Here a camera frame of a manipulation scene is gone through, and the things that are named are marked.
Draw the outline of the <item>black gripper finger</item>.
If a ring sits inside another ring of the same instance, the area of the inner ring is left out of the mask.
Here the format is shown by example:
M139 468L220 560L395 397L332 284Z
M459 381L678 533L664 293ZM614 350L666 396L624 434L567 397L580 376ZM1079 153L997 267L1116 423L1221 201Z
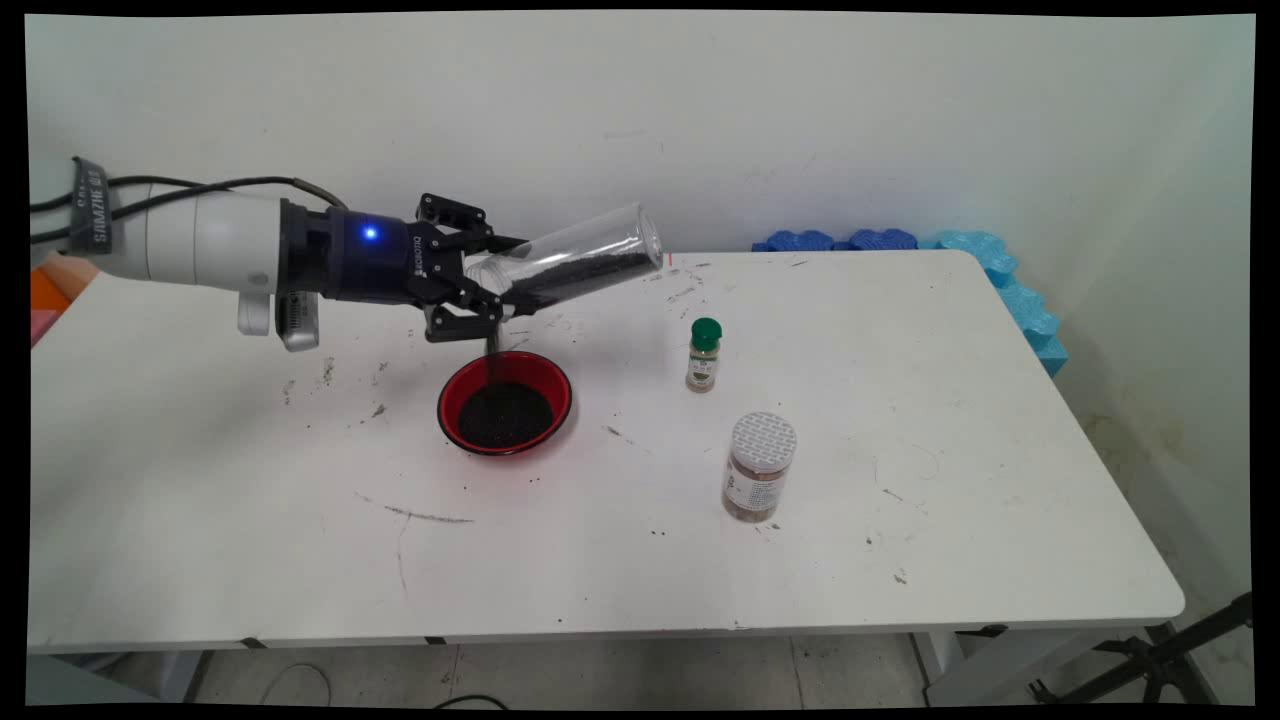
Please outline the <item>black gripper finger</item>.
M431 252L503 254L529 242L494 232L483 209L434 193L420 196L417 227L422 246Z
M425 281L425 337L430 343L486 340L506 318L540 307L532 296L494 293L475 281Z

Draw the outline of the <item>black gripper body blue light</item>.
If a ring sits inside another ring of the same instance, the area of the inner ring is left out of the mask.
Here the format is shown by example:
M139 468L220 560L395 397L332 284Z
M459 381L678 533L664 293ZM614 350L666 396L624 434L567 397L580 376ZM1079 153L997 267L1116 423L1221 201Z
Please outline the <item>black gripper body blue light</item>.
M428 222L280 201L280 292L360 304L457 300L462 249Z

